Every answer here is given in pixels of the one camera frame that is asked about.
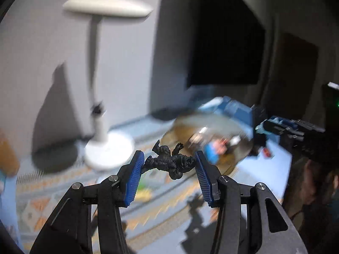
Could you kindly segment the green translucent toy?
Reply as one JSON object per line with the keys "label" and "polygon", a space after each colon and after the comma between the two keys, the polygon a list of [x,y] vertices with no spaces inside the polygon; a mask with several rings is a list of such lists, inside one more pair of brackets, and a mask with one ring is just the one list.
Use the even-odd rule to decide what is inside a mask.
{"label": "green translucent toy", "polygon": [[149,186],[148,186],[147,178],[141,177],[137,190],[140,191],[140,190],[148,190],[148,189],[149,189]]}

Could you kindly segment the black monitor screen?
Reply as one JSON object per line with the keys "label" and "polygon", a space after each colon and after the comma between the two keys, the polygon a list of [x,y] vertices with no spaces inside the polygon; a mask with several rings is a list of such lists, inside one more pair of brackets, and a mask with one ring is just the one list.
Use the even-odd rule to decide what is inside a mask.
{"label": "black monitor screen", "polygon": [[266,30],[243,0],[194,0],[187,86],[258,83]]}

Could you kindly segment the black monster figurine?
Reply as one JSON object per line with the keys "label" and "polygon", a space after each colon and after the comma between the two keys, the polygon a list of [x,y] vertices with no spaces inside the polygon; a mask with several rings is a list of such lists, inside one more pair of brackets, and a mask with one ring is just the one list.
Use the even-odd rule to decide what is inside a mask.
{"label": "black monster figurine", "polygon": [[152,148],[157,157],[147,157],[141,174],[156,168],[166,171],[172,180],[181,179],[184,173],[191,171],[196,165],[194,157],[180,153],[183,148],[184,144],[179,142],[171,151],[167,145],[160,145],[160,140],[158,140]]}

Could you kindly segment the blue box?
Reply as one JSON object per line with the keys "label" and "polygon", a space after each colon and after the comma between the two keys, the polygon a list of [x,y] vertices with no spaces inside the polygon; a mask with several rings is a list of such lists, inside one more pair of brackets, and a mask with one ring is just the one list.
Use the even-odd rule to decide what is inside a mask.
{"label": "blue box", "polygon": [[250,127],[253,126],[252,109],[228,96],[216,97],[199,106],[200,111],[226,115]]}

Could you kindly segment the white desk lamp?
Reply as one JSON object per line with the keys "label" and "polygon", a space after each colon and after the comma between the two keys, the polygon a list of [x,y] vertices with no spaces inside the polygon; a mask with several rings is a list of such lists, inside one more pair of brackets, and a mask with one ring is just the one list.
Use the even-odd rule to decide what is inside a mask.
{"label": "white desk lamp", "polygon": [[143,22],[153,12],[151,5],[141,0],[67,0],[63,10],[90,18],[87,44],[87,66],[91,120],[94,135],[86,143],[85,164],[95,171],[107,171],[125,164],[132,156],[135,141],[121,131],[111,131],[107,113],[108,84],[99,69],[102,24],[105,19],[125,23]]}

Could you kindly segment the red small bottle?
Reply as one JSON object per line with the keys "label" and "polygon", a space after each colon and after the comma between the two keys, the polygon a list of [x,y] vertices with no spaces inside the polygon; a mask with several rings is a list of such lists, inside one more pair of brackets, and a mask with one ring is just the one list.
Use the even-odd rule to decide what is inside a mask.
{"label": "red small bottle", "polygon": [[266,158],[272,158],[273,157],[271,151],[267,147],[263,148],[263,155]]}

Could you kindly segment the yellow rectangular case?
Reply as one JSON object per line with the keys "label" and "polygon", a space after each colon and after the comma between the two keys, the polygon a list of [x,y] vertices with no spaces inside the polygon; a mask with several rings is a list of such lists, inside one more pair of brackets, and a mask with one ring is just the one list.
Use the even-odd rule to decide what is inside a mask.
{"label": "yellow rectangular case", "polygon": [[148,202],[152,199],[153,194],[151,189],[138,189],[135,195],[136,202]]}

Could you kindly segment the ribbed amber glass bowl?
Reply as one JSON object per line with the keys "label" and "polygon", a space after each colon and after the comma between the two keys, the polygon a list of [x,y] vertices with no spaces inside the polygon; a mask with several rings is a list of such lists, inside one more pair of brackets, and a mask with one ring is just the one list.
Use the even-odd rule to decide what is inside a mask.
{"label": "ribbed amber glass bowl", "polygon": [[235,120],[210,112],[179,116],[160,140],[161,145],[174,148],[182,143],[182,154],[193,156],[201,150],[207,161],[223,174],[230,174],[238,162],[247,157],[252,139]]}

